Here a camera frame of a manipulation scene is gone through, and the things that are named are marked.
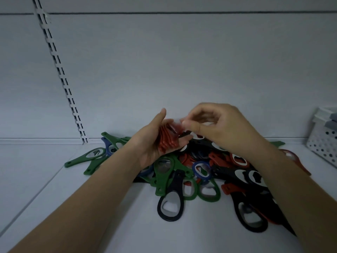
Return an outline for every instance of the person's right arm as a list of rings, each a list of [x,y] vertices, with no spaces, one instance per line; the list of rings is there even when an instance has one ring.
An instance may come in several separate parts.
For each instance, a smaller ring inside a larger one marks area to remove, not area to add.
[[[337,251],[337,202],[264,139],[236,107],[201,103],[183,119],[183,125],[251,162],[305,251]]]

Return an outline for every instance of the person's left arm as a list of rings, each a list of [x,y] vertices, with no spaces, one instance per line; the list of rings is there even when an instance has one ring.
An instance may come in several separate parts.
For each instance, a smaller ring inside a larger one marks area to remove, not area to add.
[[[95,252],[133,179],[163,155],[155,141],[161,124],[171,121],[165,115],[162,109],[10,253]],[[179,148],[191,138],[180,138]]]

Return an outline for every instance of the gray item in basket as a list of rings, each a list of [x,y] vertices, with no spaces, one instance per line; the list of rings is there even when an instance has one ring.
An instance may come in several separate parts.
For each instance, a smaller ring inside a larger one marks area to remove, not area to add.
[[[324,126],[333,131],[337,131],[337,122],[335,121],[327,121]]]
[[[337,113],[331,114],[330,119],[334,120],[334,121],[337,121]]]

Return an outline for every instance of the forearm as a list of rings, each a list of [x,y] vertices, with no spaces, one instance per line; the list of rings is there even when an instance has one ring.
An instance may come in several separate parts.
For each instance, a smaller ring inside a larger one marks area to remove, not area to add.
[[[13,252],[95,252],[114,210],[140,170],[127,144],[23,238]]]
[[[307,252],[335,252],[337,202],[281,151],[261,141],[250,156]]]

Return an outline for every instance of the white table surface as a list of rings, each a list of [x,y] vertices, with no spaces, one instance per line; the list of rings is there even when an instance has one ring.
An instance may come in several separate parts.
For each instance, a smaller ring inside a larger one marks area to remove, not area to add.
[[[76,157],[103,144],[83,145]],[[304,145],[285,145],[295,152],[312,178],[337,199],[337,169]],[[88,163],[63,168],[0,238],[7,252],[43,221],[88,177]],[[149,184],[133,184],[104,235],[99,252],[303,252],[298,239],[284,227],[269,224],[263,233],[252,233],[238,221],[232,198],[221,192],[218,202],[198,197],[185,201],[183,216],[166,222],[157,213],[159,197]]]
[[[0,144],[0,236],[80,147]]]

